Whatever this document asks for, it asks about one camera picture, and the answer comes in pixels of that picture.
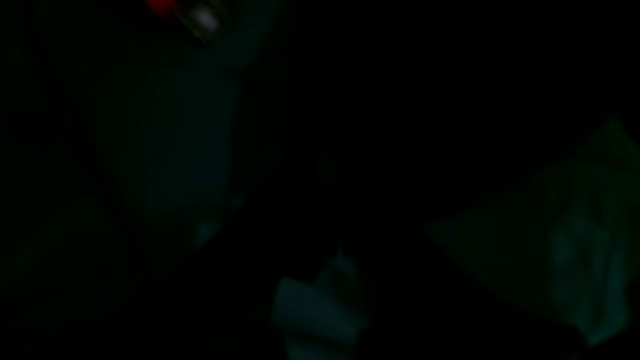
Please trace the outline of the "black t-shirt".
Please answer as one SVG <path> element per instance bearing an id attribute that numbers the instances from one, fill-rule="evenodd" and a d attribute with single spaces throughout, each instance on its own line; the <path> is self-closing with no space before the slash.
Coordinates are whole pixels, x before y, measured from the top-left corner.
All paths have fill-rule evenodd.
<path id="1" fill-rule="evenodd" d="M 637 360 L 637 0 L 3 0 L 3 360 Z"/>

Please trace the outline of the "teal table cloth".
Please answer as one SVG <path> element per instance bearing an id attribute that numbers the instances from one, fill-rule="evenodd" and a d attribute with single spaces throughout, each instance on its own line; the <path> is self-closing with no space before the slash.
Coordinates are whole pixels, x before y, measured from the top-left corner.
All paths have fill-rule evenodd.
<path id="1" fill-rule="evenodd" d="M 517 195 L 524 179 L 550 184 L 525 199 L 542 214 L 536 240 L 571 220 L 579 240 L 620 235 L 605 219 L 611 201 L 582 199 L 569 182 L 583 171 L 602 190 L 639 194 L 639 144 L 620 123 L 639 101 L 613 108 L 610 92 L 639 33 L 601 2 L 560 9 L 553 0 L 278 0 L 271 23 L 240 21 L 236 33 L 199 48 L 137 14 L 129 61 L 155 84 L 120 111 L 120 175 L 160 224 L 196 205 L 249 203 L 224 230 L 244 246 L 230 268 L 255 278 L 287 260 L 311 280 L 341 245 L 361 271 L 368 324 L 345 344 L 308 329 L 291 339 L 352 360 L 637 360 L 639 255 L 630 285 L 606 309 L 554 319 L 489 295 L 486 280 L 454 264 L 420 220 L 457 215 L 507 235 L 533 215 L 507 205 L 510 220 L 480 210 Z"/>

